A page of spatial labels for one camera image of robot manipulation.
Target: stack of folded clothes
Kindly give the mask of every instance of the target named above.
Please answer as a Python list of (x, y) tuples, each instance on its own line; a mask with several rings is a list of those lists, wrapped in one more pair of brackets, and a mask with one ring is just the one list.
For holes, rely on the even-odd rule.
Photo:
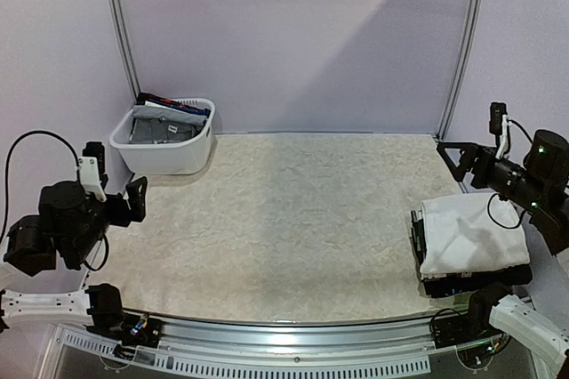
[(178, 143), (200, 134), (211, 111), (139, 93), (132, 109), (132, 144)]
[[(438, 298), (532, 280), (524, 230), (505, 229), (488, 215), (488, 193), (424, 201), (413, 211), (413, 249), (427, 295)], [(506, 227), (518, 223), (510, 202), (492, 203), (492, 217)]]

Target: lavender wall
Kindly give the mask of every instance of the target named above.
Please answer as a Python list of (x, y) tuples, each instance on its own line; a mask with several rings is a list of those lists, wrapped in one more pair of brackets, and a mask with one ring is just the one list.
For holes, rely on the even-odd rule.
[[(448, 133), (449, 141), (493, 143), (491, 101), (506, 101), (509, 114), (533, 134), (548, 128), (569, 137), (569, 0), (482, 0), (474, 44)], [(512, 157), (529, 144), (512, 129)], [(569, 326), (569, 282), (532, 226), (536, 305)], [(569, 270), (568, 253), (559, 256)]]
[[(105, 141), (132, 104), (116, 46), (108, 0), (0, 0), (0, 157), (30, 129), (59, 133), (80, 150)], [(120, 190), (129, 173), (108, 155), (109, 188)], [(70, 154), (54, 140), (24, 141), (11, 167), (10, 221), (36, 212), (45, 184), (74, 178)], [(0, 210), (4, 210), (1, 197)], [(11, 286), (20, 291), (78, 289), (82, 273), (45, 272)], [(14, 328), (0, 336), (3, 379), (31, 377), (46, 327)]]
[(218, 131), (434, 133), (468, 0), (124, 0), (144, 90)]

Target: white laundry basket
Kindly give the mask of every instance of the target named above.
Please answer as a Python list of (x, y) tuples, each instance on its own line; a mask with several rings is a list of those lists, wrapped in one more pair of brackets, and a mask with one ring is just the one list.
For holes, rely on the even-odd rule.
[(118, 149), (128, 168), (138, 174), (193, 174), (204, 168), (212, 150), (212, 121), (215, 105), (207, 99), (175, 99), (184, 105), (208, 108), (211, 114), (200, 134), (189, 141), (152, 145), (129, 144), (132, 110), (110, 135), (110, 145)]

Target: table surface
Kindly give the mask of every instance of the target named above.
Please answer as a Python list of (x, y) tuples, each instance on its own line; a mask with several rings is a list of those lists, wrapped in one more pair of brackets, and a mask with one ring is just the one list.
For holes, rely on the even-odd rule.
[(147, 218), (108, 231), (127, 308), (198, 319), (344, 322), (463, 303), (417, 278), (410, 211), (459, 193), (428, 135), (217, 136), (200, 173), (149, 176)]

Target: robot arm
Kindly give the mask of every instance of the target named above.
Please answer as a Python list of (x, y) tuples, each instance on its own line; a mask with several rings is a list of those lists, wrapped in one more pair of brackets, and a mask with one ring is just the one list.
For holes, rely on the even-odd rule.
[(108, 251), (105, 233), (110, 225), (127, 227), (144, 220), (145, 177), (126, 185), (128, 199), (121, 194), (106, 194), (108, 178), (100, 142), (87, 143), (77, 164), (77, 180), (44, 187), (39, 214), (19, 219), (0, 242), (0, 253), (4, 254), (0, 260), (0, 333), (27, 321), (63, 321), (84, 325), (88, 331), (117, 339), (124, 346), (157, 347), (162, 321), (148, 314), (125, 313), (119, 290), (109, 284), (67, 294), (8, 290), (21, 276), (54, 270), (56, 252), (70, 270), (80, 270), (82, 265), (92, 269), (86, 259), (101, 240)]
[[(473, 188), (491, 188), (501, 199), (509, 199), (525, 209), (550, 252), (559, 254), (569, 247), (569, 198), (565, 194), (569, 182), (569, 142), (559, 134), (538, 130), (521, 166), (502, 155), (509, 150), (503, 148), (504, 140), (509, 144), (509, 128), (505, 127), (508, 134), (504, 135), (503, 120), (509, 121), (506, 105), (493, 103), (490, 130), (496, 135), (497, 148), (441, 142), (437, 150), (456, 181), (463, 181), (471, 172)], [(453, 149), (460, 152), (458, 165), (449, 155)]]
[[(524, 208), (549, 251), (553, 255), (562, 252), (569, 247), (569, 200), (565, 194), (569, 181), (569, 142), (559, 134), (538, 130), (524, 158), (524, 166), (518, 165), (508, 160), (509, 124), (513, 121), (507, 115), (506, 105), (493, 103), (490, 115), (495, 148), (441, 142), (438, 152), (456, 181), (463, 181), (467, 173), (472, 173), (472, 187), (491, 188), (501, 199), (509, 199)], [(460, 152), (458, 164), (449, 155), (452, 149)], [(554, 375), (569, 378), (568, 336), (501, 284), (470, 296), (468, 315), (452, 323), (448, 319), (435, 321), (436, 342), (456, 342), (457, 329), (466, 332), (461, 339), (480, 336), (489, 329), (496, 333), (501, 330), (545, 361)]]

